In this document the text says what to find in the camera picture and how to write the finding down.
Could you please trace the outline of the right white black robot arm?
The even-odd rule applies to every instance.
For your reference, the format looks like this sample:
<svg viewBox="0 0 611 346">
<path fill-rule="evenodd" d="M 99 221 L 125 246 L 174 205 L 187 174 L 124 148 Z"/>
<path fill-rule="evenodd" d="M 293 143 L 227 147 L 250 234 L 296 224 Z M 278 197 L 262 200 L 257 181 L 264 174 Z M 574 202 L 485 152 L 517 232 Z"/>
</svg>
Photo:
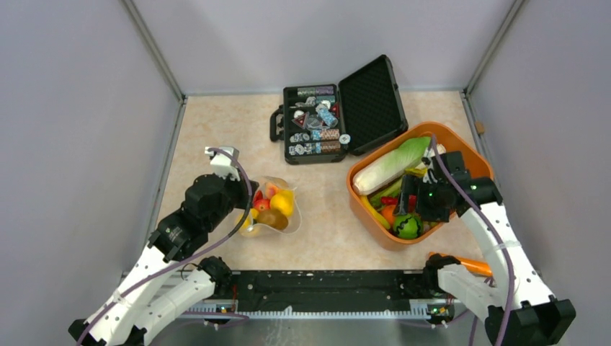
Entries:
<svg viewBox="0 0 611 346">
<path fill-rule="evenodd" d="M 472 177 L 459 151 L 439 154 L 429 148 L 422 162 L 426 174 L 406 179 L 403 196 L 415 196 L 415 212 L 424 221 L 448 221 L 455 213 L 476 239 L 494 279 L 489 285 L 457 257 L 435 254 L 422 270 L 424 291 L 462 302 L 482 321 L 493 345 L 558 344 L 576 310 L 570 300 L 557 298 L 532 266 L 492 178 Z"/>
</svg>

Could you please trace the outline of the toy green white cabbage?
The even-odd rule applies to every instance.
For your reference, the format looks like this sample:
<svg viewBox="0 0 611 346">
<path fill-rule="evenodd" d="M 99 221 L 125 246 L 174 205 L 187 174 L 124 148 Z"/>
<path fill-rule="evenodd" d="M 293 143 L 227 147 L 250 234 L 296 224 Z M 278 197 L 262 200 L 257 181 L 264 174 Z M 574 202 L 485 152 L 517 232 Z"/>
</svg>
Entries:
<svg viewBox="0 0 611 346">
<path fill-rule="evenodd" d="M 410 138 L 367 164 L 352 179 L 354 191 L 358 195 L 369 195 L 399 177 L 406 169 L 414 168 L 422 161 L 430 141 L 429 136 Z"/>
</svg>

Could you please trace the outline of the toy red apple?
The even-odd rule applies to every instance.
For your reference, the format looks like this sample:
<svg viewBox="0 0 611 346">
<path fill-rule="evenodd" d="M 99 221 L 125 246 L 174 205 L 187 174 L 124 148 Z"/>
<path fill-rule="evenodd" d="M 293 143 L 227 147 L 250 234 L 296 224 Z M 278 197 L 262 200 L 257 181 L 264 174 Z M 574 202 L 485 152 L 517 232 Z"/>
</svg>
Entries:
<svg viewBox="0 0 611 346">
<path fill-rule="evenodd" d="M 259 212 L 269 210 L 271 208 L 270 199 L 261 198 L 261 199 L 255 200 L 253 204 L 253 208 Z"/>
</svg>

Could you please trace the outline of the toy yellow bell pepper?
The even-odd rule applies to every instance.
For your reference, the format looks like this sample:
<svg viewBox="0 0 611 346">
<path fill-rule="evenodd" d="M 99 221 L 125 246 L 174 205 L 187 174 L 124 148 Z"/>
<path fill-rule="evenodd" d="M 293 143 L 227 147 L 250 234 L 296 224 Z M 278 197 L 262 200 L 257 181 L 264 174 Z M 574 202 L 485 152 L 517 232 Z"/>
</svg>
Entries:
<svg viewBox="0 0 611 346">
<path fill-rule="evenodd" d="M 251 208 L 248 216 L 241 224 L 238 232 L 240 235 L 248 238 L 253 238 L 259 235 L 259 229 L 257 226 L 257 217 L 259 216 L 259 211 L 255 208 Z"/>
</svg>

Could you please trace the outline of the toy watermelon slice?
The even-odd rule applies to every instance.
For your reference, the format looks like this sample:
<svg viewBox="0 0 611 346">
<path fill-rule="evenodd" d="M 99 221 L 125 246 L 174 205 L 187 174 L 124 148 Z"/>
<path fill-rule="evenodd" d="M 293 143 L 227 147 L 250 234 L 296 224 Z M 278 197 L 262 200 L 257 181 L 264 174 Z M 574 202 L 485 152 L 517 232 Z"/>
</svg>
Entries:
<svg viewBox="0 0 611 346">
<path fill-rule="evenodd" d="M 256 204 L 259 200 L 263 198 L 264 198 L 263 192 L 261 190 L 257 190 L 253 198 L 253 204 Z"/>
</svg>

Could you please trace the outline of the toy brown pear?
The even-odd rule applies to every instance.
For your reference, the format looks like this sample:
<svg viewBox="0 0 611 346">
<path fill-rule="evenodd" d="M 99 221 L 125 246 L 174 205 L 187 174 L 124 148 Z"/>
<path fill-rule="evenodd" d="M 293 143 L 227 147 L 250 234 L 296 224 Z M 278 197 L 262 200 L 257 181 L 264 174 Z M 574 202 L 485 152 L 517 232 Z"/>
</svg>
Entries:
<svg viewBox="0 0 611 346">
<path fill-rule="evenodd" d="M 261 211 L 256 220 L 258 223 L 263 223 L 279 231 L 285 230 L 289 224 L 288 218 L 276 209 Z"/>
</svg>

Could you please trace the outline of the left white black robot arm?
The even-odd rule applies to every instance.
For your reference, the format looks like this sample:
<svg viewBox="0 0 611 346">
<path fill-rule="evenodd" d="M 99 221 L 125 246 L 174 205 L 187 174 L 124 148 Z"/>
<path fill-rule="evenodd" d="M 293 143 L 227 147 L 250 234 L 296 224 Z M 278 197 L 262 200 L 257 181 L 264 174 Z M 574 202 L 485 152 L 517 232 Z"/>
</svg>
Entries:
<svg viewBox="0 0 611 346">
<path fill-rule="evenodd" d="M 117 290 L 90 317 L 68 328 L 77 345 L 148 345 L 195 301 L 222 298 L 231 289 L 228 267 L 216 257 L 213 267 L 196 270 L 170 294 L 155 295 L 182 265 L 204 255 L 209 235 L 235 209 L 243 223 L 259 183 L 244 175 L 204 174 L 184 193 L 180 207 L 161 219 L 140 258 Z"/>
</svg>

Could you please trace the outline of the clear zip top bag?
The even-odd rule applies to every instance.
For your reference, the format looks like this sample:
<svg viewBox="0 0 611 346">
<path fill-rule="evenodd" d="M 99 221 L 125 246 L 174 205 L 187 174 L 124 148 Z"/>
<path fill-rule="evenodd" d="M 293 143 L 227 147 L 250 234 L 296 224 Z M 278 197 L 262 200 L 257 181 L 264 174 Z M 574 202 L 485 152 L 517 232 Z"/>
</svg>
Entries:
<svg viewBox="0 0 611 346">
<path fill-rule="evenodd" d="M 256 178 L 253 206 L 238 229 L 245 238 L 287 236 L 299 231 L 301 214 L 295 198 L 296 187 L 279 177 Z"/>
</svg>

